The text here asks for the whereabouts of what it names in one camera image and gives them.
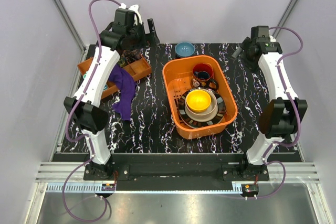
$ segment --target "black marble table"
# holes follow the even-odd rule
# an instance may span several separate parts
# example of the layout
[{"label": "black marble table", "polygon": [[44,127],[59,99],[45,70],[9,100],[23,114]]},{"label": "black marble table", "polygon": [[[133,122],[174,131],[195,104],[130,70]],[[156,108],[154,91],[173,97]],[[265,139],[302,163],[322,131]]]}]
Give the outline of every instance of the black marble table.
[{"label": "black marble table", "polygon": [[[176,44],[160,44],[141,53],[152,66],[153,73],[138,81],[132,103],[132,120],[123,122],[112,105],[119,100],[116,92],[102,100],[100,107],[110,115],[105,129],[108,148],[112,153],[240,153],[247,151],[258,135],[257,120],[267,105],[268,90],[261,71],[251,73],[240,59],[231,55],[237,44],[195,44],[198,55],[214,57],[220,64],[238,106],[236,120],[219,134],[194,140],[182,138],[176,131],[163,83],[162,69],[175,58]],[[75,123],[70,136],[80,131]],[[63,141],[63,153],[87,153],[84,140]],[[293,152],[293,148],[277,148],[275,152]]]}]

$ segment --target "mug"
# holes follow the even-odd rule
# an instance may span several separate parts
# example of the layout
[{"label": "mug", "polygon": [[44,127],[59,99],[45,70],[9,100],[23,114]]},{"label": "mug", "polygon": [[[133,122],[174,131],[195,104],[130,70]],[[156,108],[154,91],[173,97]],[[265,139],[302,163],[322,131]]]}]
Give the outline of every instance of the mug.
[{"label": "mug", "polygon": [[213,79],[214,70],[210,64],[200,63],[194,66],[193,68],[193,77],[192,77],[192,87],[204,87],[210,88],[212,90],[217,90],[219,88],[218,82]]}]

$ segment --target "reflective floor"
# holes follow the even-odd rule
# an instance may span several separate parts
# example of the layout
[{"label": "reflective floor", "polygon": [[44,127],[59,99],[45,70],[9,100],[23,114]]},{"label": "reflective floor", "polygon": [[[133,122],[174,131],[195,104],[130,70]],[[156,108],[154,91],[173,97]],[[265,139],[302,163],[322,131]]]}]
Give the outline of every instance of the reflective floor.
[{"label": "reflective floor", "polygon": [[[270,185],[261,185],[260,195],[272,190]],[[67,194],[66,200],[68,207],[75,206],[73,214],[94,219],[102,213],[104,203],[93,197],[78,204],[87,197],[90,195]],[[318,223],[303,184],[284,185],[275,196],[261,200],[228,199],[221,195],[114,194],[108,201],[111,210],[108,208],[97,223]],[[82,222],[65,213],[60,193],[47,193],[38,223]]]}]

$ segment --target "table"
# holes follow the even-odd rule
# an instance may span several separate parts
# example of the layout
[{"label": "table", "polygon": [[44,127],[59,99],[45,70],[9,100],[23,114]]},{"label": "table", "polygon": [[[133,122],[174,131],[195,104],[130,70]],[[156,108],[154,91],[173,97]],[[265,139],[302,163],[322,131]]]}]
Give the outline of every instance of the table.
[{"label": "table", "polygon": [[[162,69],[175,58],[176,44],[160,44],[141,49],[140,53],[152,66],[152,74],[138,81],[132,103],[132,120],[123,122],[112,105],[120,92],[102,100],[100,107],[109,113],[105,135],[112,153],[241,153],[247,151],[258,135],[257,120],[268,103],[268,90],[263,73],[251,73],[241,60],[232,57],[236,43],[195,44],[197,55],[215,58],[237,103],[238,116],[222,133],[194,140],[182,138],[176,131],[163,83]],[[80,131],[75,123],[70,136]],[[278,147],[275,152],[293,152],[293,148]],[[62,153],[88,153],[85,141],[63,141]]]}]

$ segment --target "purple cloth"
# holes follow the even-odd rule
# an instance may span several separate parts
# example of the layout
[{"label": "purple cloth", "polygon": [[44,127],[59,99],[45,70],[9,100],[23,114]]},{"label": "purple cloth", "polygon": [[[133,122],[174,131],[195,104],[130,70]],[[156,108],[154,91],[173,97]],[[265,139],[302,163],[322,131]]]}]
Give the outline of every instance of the purple cloth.
[{"label": "purple cloth", "polygon": [[115,103],[113,109],[121,115],[124,121],[131,120],[131,105],[135,96],[136,84],[132,76],[124,69],[115,65],[109,76],[109,81],[114,82],[121,92],[120,102]]}]

